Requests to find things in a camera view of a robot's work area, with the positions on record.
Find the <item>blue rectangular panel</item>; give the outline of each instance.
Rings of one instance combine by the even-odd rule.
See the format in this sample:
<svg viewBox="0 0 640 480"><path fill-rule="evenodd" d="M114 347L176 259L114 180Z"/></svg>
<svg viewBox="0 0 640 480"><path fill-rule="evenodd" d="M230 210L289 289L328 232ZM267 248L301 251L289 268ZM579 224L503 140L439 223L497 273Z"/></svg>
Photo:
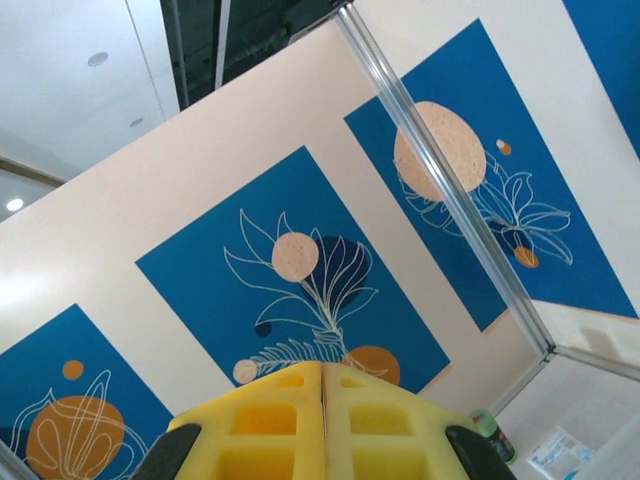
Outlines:
<svg viewBox="0 0 640 480"><path fill-rule="evenodd" d="M171 415L79 307L0 355L0 440L41 478L125 480Z"/></svg>
<svg viewBox="0 0 640 480"><path fill-rule="evenodd" d="M564 4L640 156L640 2L564 0Z"/></svg>
<svg viewBox="0 0 640 480"><path fill-rule="evenodd" d="M403 81L531 297L637 317L480 21ZM346 121L484 330L504 304L380 101Z"/></svg>
<svg viewBox="0 0 640 480"><path fill-rule="evenodd" d="M323 360L418 392L448 364L304 148L137 264L240 384Z"/></svg>

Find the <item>yellow foam block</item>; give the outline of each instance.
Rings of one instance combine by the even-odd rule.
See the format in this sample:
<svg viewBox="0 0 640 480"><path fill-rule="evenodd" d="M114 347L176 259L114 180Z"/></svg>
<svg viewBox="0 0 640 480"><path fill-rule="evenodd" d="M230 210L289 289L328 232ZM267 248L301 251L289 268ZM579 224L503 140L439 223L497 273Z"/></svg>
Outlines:
<svg viewBox="0 0 640 480"><path fill-rule="evenodd" d="M470 420L344 365L323 376L327 478L468 480L445 428Z"/></svg>
<svg viewBox="0 0 640 480"><path fill-rule="evenodd" d="M326 480L321 390L304 362L176 417L202 427L176 480Z"/></svg>

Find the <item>small orange dot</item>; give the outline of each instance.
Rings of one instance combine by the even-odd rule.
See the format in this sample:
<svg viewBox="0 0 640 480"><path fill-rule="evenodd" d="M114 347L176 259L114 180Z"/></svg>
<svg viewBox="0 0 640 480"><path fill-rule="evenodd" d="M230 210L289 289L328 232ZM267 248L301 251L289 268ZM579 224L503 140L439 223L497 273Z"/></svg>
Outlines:
<svg viewBox="0 0 640 480"><path fill-rule="evenodd" d="M500 150L500 153L502 153L503 155L511 155L511 145L509 145L504 140L496 141L496 146Z"/></svg>
<svg viewBox="0 0 640 480"><path fill-rule="evenodd" d="M513 253L516 256L516 260L527 268L536 268L540 265L538 256L526 247L516 247Z"/></svg>
<svg viewBox="0 0 640 480"><path fill-rule="evenodd" d="M62 367L62 375L67 380L77 380L84 372L84 365L78 360L69 360Z"/></svg>

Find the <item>ceiling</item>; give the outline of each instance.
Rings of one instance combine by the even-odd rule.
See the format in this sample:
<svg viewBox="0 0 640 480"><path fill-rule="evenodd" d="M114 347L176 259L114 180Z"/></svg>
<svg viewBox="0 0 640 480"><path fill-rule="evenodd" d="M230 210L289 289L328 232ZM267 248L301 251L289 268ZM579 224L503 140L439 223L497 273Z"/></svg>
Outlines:
<svg viewBox="0 0 640 480"><path fill-rule="evenodd" d="M56 185L79 175L284 48L338 3L6 2L0 221L13 215L10 200L26 207L53 190L43 176Z"/></svg>
<svg viewBox="0 0 640 480"><path fill-rule="evenodd" d="M181 108L269 58L344 3L162 0Z"/></svg>
<svg viewBox="0 0 640 480"><path fill-rule="evenodd" d="M0 157L62 180L179 112L159 1L6 2L0 61ZM0 175L0 220L51 190Z"/></svg>

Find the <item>green bottle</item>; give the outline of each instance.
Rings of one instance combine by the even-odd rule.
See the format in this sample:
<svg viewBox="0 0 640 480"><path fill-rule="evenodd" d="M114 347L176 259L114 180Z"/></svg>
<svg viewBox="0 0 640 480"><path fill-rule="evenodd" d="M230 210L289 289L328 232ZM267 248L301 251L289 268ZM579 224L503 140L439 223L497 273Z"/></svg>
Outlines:
<svg viewBox="0 0 640 480"><path fill-rule="evenodd" d="M493 415L484 408L478 408L471 412L469 418L478 428L480 435L489 440L502 461L507 465L512 465L518 458L518 454L509 439L500 430Z"/></svg>

